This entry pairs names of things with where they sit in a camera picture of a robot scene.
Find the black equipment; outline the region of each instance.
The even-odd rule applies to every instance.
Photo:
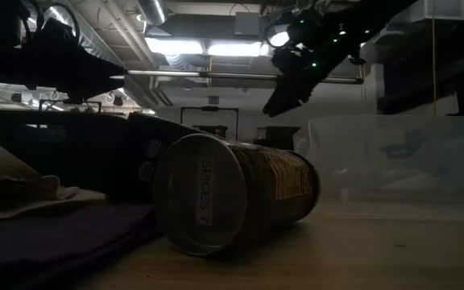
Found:
[[[296,13],[283,14],[269,28],[287,23],[289,41],[275,48],[271,59],[283,76],[263,112],[270,117],[306,103],[316,85],[345,58],[363,64],[359,47],[416,0],[361,0],[351,8],[321,13],[317,1]]]
[[[52,5],[68,10],[60,3]],[[33,34],[27,25],[31,17],[29,6],[35,8],[37,18]],[[20,21],[27,31],[24,43],[20,43]],[[25,85],[29,89],[56,88],[67,93],[74,104],[122,88],[124,80],[111,77],[123,76],[126,70],[90,55],[80,45],[80,28],[76,19],[73,22],[75,35],[70,26],[55,19],[43,25],[44,16],[36,0],[0,0],[0,82]]]

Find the metal rod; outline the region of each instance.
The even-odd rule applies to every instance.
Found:
[[[210,78],[235,78],[242,80],[276,81],[279,75],[240,73],[240,72],[186,72],[186,71],[166,71],[166,70],[129,70],[130,75],[156,76],[156,77],[210,77]],[[363,79],[349,77],[327,77],[322,83],[361,85]]]

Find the fluorescent light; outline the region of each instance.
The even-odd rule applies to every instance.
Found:
[[[216,43],[207,51],[211,56],[259,56],[261,43]]]
[[[286,31],[277,33],[270,38],[271,44],[273,44],[276,47],[283,46],[288,41],[289,41],[289,35]]]
[[[146,43],[152,52],[162,53],[164,55],[203,53],[201,43],[196,40],[146,38]]]

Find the folded fabric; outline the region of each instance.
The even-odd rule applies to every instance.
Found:
[[[87,205],[105,195],[76,187],[63,188],[56,176],[42,177],[33,168],[0,147],[0,219],[33,209]]]
[[[0,222],[0,288],[69,282],[159,234],[150,205],[91,205],[65,217]]]

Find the can label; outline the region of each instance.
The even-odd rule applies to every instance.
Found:
[[[198,161],[198,189],[196,203],[196,224],[200,226],[213,225],[213,187],[214,162],[211,159]]]
[[[299,157],[287,151],[265,147],[230,146],[247,180],[262,182],[277,201],[310,195],[311,171]]]

